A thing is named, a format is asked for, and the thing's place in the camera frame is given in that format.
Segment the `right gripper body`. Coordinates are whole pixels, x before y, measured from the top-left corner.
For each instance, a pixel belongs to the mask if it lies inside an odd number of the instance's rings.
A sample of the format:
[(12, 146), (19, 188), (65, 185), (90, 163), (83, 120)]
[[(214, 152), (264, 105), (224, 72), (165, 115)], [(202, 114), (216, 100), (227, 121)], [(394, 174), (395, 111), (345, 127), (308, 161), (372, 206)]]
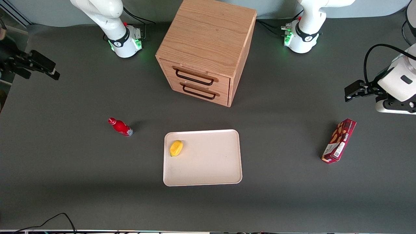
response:
[(2, 75), (15, 73), (23, 78), (30, 78), (31, 72), (27, 71), (30, 64), (27, 54), (19, 49), (13, 49), (6, 45), (0, 47), (0, 70)]

